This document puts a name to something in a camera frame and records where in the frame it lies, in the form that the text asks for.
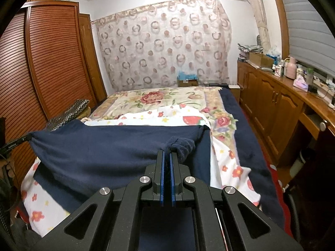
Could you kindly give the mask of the circle patterned wall curtain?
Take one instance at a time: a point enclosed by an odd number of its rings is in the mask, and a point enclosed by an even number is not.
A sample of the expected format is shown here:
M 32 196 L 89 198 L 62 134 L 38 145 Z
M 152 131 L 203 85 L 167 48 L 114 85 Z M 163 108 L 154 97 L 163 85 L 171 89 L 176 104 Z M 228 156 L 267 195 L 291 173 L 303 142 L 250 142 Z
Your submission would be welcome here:
M 219 0 L 172 0 L 95 22 L 113 91 L 229 83 L 232 28 Z

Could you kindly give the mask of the navy blue blanket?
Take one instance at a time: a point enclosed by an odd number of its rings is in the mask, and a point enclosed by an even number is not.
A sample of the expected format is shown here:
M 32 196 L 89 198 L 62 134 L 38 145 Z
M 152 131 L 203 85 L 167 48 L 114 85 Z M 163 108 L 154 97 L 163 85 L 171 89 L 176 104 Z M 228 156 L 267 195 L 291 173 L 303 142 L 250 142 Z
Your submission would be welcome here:
M 285 215 L 261 146 L 246 116 L 229 89 L 219 91 L 225 110 L 237 120 L 234 138 L 240 164 L 251 169 L 249 179 L 256 193 L 261 195 L 262 211 L 279 227 L 285 227 Z

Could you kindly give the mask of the box with blue items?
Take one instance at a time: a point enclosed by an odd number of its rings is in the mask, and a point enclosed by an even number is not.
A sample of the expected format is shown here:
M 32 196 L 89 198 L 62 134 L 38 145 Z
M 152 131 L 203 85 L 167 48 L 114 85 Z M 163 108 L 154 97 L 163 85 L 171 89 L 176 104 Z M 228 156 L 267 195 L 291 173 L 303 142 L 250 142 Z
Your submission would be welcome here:
M 177 75 L 178 87 L 193 87 L 198 86 L 198 76 L 196 74 L 187 74 L 184 71 L 180 71 Z

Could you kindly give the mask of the wooden sideboard cabinet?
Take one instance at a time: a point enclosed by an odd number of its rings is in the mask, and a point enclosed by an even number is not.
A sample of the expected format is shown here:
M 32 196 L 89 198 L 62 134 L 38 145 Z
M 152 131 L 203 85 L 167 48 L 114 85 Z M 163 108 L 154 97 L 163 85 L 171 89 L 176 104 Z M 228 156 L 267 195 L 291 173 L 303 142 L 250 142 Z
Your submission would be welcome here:
M 237 63 L 241 87 L 240 105 L 259 132 L 274 162 L 288 164 L 300 150 L 297 134 L 303 125 L 314 140 L 325 138 L 334 145 L 334 110 L 310 92 L 304 92 L 286 77 L 276 77 L 247 62 Z

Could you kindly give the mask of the white strawberry print sheet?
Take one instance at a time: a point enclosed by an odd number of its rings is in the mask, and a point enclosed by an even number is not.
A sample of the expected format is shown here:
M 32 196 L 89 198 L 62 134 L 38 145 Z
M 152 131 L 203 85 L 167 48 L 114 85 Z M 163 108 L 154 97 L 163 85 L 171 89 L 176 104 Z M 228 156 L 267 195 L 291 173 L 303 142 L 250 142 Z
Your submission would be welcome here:
M 127 113 L 114 120 L 91 120 L 84 118 L 82 123 L 89 126 L 177 126 L 206 125 L 215 129 L 234 130 L 236 120 L 229 113 L 222 113 L 218 121 L 210 119 L 208 109 L 197 110 L 189 105 L 162 106 L 158 109 L 139 113 Z M 241 166 L 232 147 L 211 137 L 210 185 L 215 188 L 233 186 L 247 197 L 254 205 L 258 205 L 261 195 L 258 194 L 249 179 L 251 169 Z M 45 236 L 56 225 L 69 216 L 69 211 L 56 202 L 56 197 L 46 191 L 46 187 L 33 177 L 40 166 L 40 159 L 27 172 L 21 184 L 23 205 L 27 211 L 27 219 L 35 232 Z

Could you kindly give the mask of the stack of folded papers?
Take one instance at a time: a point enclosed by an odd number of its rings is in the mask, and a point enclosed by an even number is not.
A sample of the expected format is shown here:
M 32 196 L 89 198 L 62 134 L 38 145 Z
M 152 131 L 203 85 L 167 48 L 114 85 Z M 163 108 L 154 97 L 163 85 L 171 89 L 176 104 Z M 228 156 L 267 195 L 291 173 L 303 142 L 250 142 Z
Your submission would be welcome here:
M 249 59 L 251 53 L 263 53 L 263 47 L 261 45 L 243 45 L 238 43 L 239 60 L 246 61 Z

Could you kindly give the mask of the floral beige quilt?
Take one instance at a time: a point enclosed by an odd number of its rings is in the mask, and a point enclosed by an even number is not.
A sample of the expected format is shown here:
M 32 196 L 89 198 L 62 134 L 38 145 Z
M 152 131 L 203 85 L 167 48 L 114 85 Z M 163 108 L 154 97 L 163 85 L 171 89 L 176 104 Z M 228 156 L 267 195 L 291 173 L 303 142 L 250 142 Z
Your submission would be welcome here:
M 92 120 L 116 119 L 126 113 L 146 112 L 162 106 L 191 106 L 209 120 L 214 137 L 236 149 L 234 132 L 236 122 L 224 107 L 221 87 L 176 87 L 152 88 L 117 92 L 96 108 L 90 115 Z

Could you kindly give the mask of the navy blue printed t-shirt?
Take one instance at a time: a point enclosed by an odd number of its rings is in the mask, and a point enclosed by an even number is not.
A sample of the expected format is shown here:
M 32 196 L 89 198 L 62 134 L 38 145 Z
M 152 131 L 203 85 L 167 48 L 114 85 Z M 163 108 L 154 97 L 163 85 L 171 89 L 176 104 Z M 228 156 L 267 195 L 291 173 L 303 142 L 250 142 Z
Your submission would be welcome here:
M 34 179 L 72 213 L 100 188 L 118 189 L 142 176 L 159 151 L 176 153 L 191 174 L 210 182 L 210 129 L 186 126 L 90 126 L 74 120 L 31 133 L 40 164 Z

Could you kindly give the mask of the brown cardboard box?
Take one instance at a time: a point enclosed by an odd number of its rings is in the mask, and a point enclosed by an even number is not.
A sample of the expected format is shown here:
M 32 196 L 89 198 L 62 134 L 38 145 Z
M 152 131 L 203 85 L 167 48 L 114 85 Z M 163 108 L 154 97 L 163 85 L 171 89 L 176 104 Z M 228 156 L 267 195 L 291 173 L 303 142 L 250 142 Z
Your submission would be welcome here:
M 258 67 L 272 68 L 274 60 L 262 53 L 250 53 L 249 60 Z

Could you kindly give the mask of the grey window roller blind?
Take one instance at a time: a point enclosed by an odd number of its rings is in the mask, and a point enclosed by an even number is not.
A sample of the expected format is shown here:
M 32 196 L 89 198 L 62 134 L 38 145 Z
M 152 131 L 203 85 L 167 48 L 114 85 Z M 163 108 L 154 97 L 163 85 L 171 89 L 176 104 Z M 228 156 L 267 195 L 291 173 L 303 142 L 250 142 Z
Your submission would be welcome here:
M 334 76 L 334 36 L 308 0 L 282 0 L 289 29 L 290 55 Z

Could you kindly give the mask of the cream tied window curtain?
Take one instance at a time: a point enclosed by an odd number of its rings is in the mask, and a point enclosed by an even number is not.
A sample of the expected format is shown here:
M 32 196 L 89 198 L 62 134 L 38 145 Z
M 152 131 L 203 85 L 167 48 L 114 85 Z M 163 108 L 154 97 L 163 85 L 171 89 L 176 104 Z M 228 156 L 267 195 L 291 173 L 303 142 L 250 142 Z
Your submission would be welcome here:
M 249 2 L 257 24 L 263 53 L 266 54 L 271 48 L 271 44 L 263 0 L 249 0 Z

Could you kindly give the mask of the pink tissue pack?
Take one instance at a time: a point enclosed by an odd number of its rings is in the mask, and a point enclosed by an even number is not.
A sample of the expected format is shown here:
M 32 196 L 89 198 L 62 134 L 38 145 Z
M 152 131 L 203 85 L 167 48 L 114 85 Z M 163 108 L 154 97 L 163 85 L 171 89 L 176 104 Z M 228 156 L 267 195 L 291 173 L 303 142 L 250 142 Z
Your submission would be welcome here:
M 308 84 L 306 83 L 302 75 L 297 75 L 296 79 L 293 82 L 293 86 L 304 92 L 308 91 Z

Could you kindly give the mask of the pink thermos jug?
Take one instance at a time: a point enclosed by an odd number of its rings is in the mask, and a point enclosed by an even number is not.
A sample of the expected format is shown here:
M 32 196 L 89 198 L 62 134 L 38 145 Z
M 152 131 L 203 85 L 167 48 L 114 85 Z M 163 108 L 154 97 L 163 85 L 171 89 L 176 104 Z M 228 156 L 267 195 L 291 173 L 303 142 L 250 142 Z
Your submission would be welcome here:
M 292 80 L 296 79 L 296 70 L 297 70 L 296 58 L 287 57 L 285 59 L 285 69 L 286 69 L 285 76 L 287 78 Z

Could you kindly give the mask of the louvered wooden wardrobe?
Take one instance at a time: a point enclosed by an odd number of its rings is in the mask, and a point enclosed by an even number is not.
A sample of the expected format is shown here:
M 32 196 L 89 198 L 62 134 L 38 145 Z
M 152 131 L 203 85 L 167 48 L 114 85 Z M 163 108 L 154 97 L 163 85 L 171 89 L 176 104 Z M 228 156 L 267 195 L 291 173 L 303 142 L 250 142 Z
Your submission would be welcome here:
M 77 2 L 27 2 L 1 34 L 1 116 L 7 142 L 45 128 L 78 99 L 107 97 L 89 15 Z

